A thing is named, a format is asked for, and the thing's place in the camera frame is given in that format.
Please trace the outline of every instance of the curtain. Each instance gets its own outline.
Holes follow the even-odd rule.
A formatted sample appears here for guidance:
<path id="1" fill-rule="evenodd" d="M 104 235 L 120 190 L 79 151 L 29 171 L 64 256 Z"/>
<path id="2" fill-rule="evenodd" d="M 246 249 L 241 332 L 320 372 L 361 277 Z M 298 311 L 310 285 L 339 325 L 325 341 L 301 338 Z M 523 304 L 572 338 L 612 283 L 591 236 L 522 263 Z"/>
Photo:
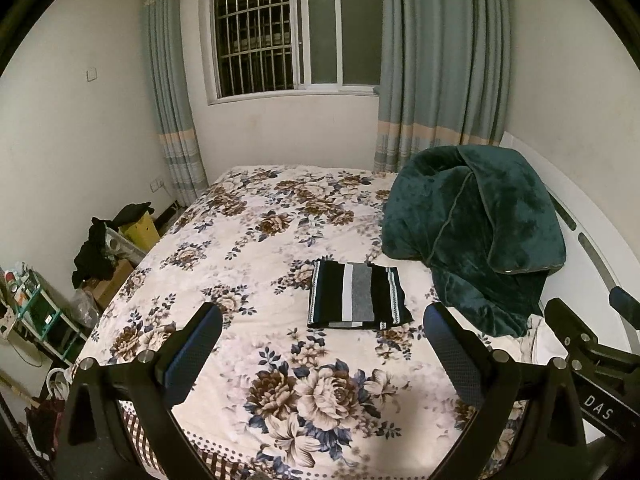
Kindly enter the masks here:
<path id="1" fill-rule="evenodd" d="M 507 0 L 383 0 L 375 170 L 443 144 L 498 144 L 509 74 Z"/>
<path id="2" fill-rule="evenodd" d="M 206 189 L 207 177 L 187 94 L 180 0 L 144 0 L 143 31 L 160 143 L 178 202 L 188 206 Z"/>

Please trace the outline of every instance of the striped garment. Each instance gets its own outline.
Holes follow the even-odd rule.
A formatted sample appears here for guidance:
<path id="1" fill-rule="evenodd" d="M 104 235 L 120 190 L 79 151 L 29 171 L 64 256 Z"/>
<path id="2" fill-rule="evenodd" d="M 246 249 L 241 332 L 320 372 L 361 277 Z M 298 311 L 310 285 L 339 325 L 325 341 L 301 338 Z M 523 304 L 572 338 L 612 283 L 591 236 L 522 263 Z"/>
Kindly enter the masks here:
<path id="1" fill-rule="evenodd" d="M 412 320 L 395 267 L 314 262 L 309 328 L 384 330 Z"/>

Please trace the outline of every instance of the green blanket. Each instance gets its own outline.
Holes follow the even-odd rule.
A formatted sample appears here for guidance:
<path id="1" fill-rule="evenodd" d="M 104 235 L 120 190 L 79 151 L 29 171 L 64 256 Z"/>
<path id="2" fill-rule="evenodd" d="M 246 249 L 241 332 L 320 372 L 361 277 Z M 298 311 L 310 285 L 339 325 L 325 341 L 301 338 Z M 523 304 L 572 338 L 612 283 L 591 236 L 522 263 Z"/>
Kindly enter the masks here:
<path id="1" fill-rule="evenodd" d="M 383 252 L 422 260 L 436 293 L 492 336 L 523 336 L 547 273 L 566 259 L 542 181 L 520 153 L 440 146 L 402 168 L 386 203 Z"/>

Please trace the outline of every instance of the metal screw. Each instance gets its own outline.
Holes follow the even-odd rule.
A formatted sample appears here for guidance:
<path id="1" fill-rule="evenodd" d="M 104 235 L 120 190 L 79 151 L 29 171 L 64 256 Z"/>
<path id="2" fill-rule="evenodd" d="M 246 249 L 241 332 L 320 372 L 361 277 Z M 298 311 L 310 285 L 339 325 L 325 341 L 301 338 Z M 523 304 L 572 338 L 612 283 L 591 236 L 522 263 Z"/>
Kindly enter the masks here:
<path id="1" fill-rule="evenodd" d="M 85 357 L 80 361 L 80 368 L 82 370 L 88 370 L 95 364 L 95 359 L 93 357 Z"/>
<path id="2" fill-rule="evenodd" d="M 494 361 L 498 363 L 505 363 L 509 360 L 509 354 L 507 354 L 507 352 L 505 352 L 504 350 L 494 350 L 492 356 L 494 358 Z"/>
<path id="3" fill-rule="evenodd" d="M 143 350 L 136 356 L 136 359 L 141 363 L 148 363 L 152 361 L 155 356 L 156 353 L 153 350 Z"/>
<path id="4" fill-rule="evenodd" d="M 558 370 L 564 370 L 566 368 L 566 361 L 561 357 L 554 357 L 552 362 Z"/>

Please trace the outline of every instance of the floral bedspread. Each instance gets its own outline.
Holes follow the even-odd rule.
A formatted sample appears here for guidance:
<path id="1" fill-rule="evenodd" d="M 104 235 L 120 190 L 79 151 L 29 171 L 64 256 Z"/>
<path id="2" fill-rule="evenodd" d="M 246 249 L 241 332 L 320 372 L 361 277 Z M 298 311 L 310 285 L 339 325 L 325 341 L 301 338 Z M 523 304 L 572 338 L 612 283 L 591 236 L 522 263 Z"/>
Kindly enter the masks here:
<path id="1" fill-rule="evenodd" d="M 422 314 L 435 299 L 430 272 L 381 254 L 382 208 L 394 178 L 308 166 L 233 168 L 132 273 L 78 362 L 89 355 L 101 364 L 128 362 L 215 301 L 222 336 L 187 400 L 173 409 L 214 471 L 222 463 L 236 478 L 256 470 L 286 479 L 426 478 L 473 409 L 458 399 L 422 336 Z M 383 331 L 308 329 L 317 258 L 397 266 L 414 322 Z M 478 336 L 529 360 L 532 333 Z M 514 407 L 485 475 L 500 467 L 522 412 Z M 159 468 L 148 445 L 140 454 Z"/>

